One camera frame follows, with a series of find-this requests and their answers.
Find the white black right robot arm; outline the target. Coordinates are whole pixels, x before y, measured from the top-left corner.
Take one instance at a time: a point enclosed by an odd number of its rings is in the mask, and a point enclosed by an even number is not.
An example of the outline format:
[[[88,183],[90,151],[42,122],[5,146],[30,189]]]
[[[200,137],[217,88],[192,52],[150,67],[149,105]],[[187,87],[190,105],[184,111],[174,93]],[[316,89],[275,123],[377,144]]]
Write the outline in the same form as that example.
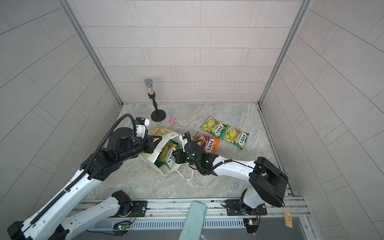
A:
[[[228,209],[244,215],[258,215],[262,205],[281,208],[288,177],[264,157],[255,161],[240,161],[205,153],[196,143],[186,143],[182,149],[172,152],[177,164],[189,164],[203,176],[228,176],[249,182],[252,189],[245,189],[236,204],[226,204]]]

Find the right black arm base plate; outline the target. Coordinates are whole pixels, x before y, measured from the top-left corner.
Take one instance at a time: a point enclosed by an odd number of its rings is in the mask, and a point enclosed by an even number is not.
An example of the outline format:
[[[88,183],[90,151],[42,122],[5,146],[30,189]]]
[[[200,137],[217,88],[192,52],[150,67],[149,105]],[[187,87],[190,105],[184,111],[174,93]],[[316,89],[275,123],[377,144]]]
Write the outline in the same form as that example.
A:
[[[240,199],[228,199],[221,203],[222,207],[227,210],[228,216],[266,216],[268,214],[265,204],[252,209],[241,203]]]

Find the white paper bag green print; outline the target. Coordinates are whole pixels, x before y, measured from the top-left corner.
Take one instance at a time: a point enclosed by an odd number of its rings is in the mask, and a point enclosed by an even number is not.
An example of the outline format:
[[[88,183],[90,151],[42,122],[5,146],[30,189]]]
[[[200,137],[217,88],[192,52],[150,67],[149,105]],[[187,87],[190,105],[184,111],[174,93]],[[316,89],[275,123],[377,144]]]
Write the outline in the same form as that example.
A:
[[[179,140],[180,134],[165,127],[156,126],[149,135],[154,137],[155,149],[152,154],[142,153],[139,158],[153,168],[155,171],[166,177],[172,172],[178,173],[184,180],[189,181],[193,178],[194,172],[190,178],[185,178],[179,171],[181,164],[176,163],[176,157],[172,153],[176,150],[183,150]]]

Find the orange Fox's candy packet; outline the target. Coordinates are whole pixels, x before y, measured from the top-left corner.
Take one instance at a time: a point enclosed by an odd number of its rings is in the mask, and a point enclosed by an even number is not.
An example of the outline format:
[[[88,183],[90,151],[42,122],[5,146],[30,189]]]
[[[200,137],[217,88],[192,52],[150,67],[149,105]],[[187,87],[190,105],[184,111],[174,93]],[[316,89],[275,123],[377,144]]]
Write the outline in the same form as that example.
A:
[[[194,142],[197,143],[205,151],[205,153],[214,154],[220,140],[218,138],[210,137],[197,132]]]

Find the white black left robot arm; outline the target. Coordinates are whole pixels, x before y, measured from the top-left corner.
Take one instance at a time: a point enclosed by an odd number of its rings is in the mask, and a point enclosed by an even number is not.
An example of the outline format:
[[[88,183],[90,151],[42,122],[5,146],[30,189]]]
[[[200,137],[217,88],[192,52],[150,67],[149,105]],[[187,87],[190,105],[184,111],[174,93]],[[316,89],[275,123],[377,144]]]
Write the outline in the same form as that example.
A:
[[[136,124],[133,129],[113,125],[68,184],[30,218],[12,223],[8,235],[12,240],[70,240],[108,217],[133,216],[132,200],[122,190],[78,214],[69,213],[124,161],[142,153],[152,154],[161,140],[149,135],[144,125]]]

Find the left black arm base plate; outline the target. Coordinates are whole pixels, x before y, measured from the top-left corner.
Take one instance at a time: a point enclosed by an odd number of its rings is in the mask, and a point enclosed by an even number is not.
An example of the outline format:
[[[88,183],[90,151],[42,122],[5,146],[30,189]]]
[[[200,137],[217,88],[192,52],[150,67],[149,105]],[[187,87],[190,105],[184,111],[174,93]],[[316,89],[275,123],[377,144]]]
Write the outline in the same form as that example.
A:
[[[119,208],[118,212],[113,215],[114,218],[141,218],[147,211],[148,201],[132,201],[124,204]]]

